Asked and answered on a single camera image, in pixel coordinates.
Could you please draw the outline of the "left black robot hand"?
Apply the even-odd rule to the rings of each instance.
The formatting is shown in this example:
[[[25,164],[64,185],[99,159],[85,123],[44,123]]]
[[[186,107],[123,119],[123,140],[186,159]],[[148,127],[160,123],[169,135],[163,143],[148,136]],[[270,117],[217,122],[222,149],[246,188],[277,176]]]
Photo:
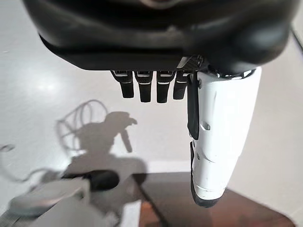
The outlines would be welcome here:
[[[250,128],[262,65],[284,50],[297,0],[26,0],[43,44],[84,70],[108,70],[124,98],[187,98],[191,192],[214,206]]]

